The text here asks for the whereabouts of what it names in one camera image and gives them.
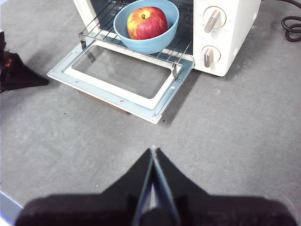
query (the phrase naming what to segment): oven control panel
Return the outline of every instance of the oven control panel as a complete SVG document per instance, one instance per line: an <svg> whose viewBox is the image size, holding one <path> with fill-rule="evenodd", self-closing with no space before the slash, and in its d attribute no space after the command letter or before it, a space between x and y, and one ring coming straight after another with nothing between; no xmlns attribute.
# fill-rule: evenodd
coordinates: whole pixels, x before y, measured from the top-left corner
<svg viewBox="0 0 301 226"><path fill-rule="evenodd" d="M261 0L194 0L195 69L224 76L255 19Z"/></svg>

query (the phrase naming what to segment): blue bowl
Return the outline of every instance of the blue bowl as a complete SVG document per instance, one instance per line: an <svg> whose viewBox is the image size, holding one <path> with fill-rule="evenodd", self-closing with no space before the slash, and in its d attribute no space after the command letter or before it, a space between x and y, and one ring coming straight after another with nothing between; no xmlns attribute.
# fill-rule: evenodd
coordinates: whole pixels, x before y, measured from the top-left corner
<svg viewBox="0 0 301 226"><path fill-rule="evenodd" d="M135 9L147 6L158 7L164 12L167 19L168 30L151 39L130 39L127 32L128 17ZM152 54L161 51L169 45L177 31L178 22L179 10L172 2L167 0L139 0L122 8L121 11L117 13L114 19L114 30L129 49L142 54Z"/></svg>

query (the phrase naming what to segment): oven knob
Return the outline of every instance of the oven knob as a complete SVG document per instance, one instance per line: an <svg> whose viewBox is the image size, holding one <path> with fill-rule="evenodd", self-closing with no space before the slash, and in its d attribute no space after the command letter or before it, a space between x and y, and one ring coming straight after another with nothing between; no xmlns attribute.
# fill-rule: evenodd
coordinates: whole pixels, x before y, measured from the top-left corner
<svg viewBox="0 0 301 226"><path fill-rule="evenodd" d="M209 7L204 12L204 21L205 21L205 29L206 33L210 33L212 29L218 29L225 25L226 23L226 14L225 12L218 7Z"/></svg>
<svg viewBox="0 0 301 226"><path fill-rule="evenodd" d="M205 67L211 67L213 63L216 63L221 58L221 53L219 50L213 46L206 46L202 49L202 54L204 56Z"/></svg>

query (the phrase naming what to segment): oven door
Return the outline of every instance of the oven door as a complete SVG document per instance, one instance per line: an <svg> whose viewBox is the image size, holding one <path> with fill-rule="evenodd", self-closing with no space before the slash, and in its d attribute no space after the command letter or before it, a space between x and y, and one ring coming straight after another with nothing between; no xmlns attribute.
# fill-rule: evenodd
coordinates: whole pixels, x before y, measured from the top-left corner
<svg viewBox="0 0 301 226"><path fill-rule="evenodd" d="M48 76L157 124L194 66L192 55L186 54L192 49L192 40L178 27L175 39L161 52L144 55L131 51L112 28L121 9L116 5L107 3L102 9L106 18L98 14L80 33L81 43Z"/></svg>

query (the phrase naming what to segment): black object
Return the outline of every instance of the black object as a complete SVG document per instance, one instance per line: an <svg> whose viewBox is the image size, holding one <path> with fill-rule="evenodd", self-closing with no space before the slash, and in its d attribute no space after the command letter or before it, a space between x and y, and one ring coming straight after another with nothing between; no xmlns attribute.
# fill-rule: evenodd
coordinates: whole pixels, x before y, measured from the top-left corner
<svg viewBox="0 0 301 226"><path fill-rule="evenodd" d="M4 51L4 32L0 33L0 92L45 86L49 81L23 64L17 53Z"/></svg>
<svg viewBox="0 0 301 226"><path fill-rule="evenodd" d="M156 204L148 200L154 188ZM51 195L28 203L16 226L296 226L287 208L261 197L213 196L157 149L148 149L101 194Z"/></svg>
<svg viewBox="0 0 301 226"><path fill-rule="evenodd" d="M276 0L276 1L284 1L293 4L294 6L301 9L301 3L295 0ZM296 21L297 23L292 25L287 25L287 21ZM301 41L301 37L292 38L291 34L300 34L301 35L301 16L286 16L281 20L281 25L285 29L285 38L290 42Z"/></svg>

